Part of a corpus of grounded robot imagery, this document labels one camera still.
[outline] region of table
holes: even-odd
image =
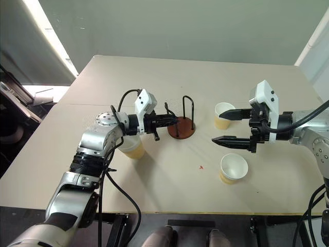
[[[160,141],[142,137],[147,151],[136,161],[116,151],[111,166],[114,180],[144,213],[210,213],[285,215],[304,213],[313,191],[323,181],[315,158],[305,147],[277,141],[259,144],[256,154],[217,146],[221,135],[248,137],[248,120],[226,131],[213,125],[218,102],[247,108],[250,90],[266,79],[279,96],[281,111],[313,109],[317,94],[295,66],[200,62],[94,56],[66,95],[55,105],[0,180],[0,206],[45,209],[62,174],[68,170],[85,128],[94,116],[117,106],[122,94],[146,88],[155,95],[155,111],[164,103],[178,116],[181,99],[195,103],[196,131],[176,140],[159,129]],[[136,95],[129,95],[122,111],[133,113]],[[233,185],[219,178],[219,164],[227,153],[242,155],[249,164],[245,178]],[[321,214],[319,203],[314,214]],[[106,180],[106,213],[133,212],[133,205]]]

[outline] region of white paper cup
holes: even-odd
[[[145,149],[139,135],[126,135],[123,137],[123,144],[118,149],[126,156],[133,159],[140,159],[145,153]]]
[[[247,172],[248,163],[242,156],[229,153],[222,158],[220,177],[223,182],[232,184],[243,178]]]
[[[235,107],[233,105],[231,105],[230,103],[226,103],[226,102],[222,102],[222,103],[218,103],[215,106],[215,126],[216,128],[220,129],[220,130],[226,130],[231,121],[227,120],[225,118],[221,118],[220,115],[223,112],[226,112],[228,110],[232,110],[235,109]]]

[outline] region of floor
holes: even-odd
[[[0,247],[7,246],[15,237],[28,227],[44,221],[45,211],[23,208],[0,207]],[[129,246],[138,247],[145,239],[168,220],[200,220],[213,221],[215,227],[226,234],[232,247],[257,247],[255,235],[250,231],[250,216],[238,215],[180,215],[180,214],[144,214],[142,223],[136,236]],[[136,216],[131,215],[130,221],[136,222]],[[103,246],[106,246],[111,225],[103,223]],[[270,247],[291,246],[296,224],[282,224],[267,228]],[[174,226],[178,232],[178,247],[206,246],[206,235],[211,228]],[[97,246],[97,222],[90,227],[78,230],[72,247]]]

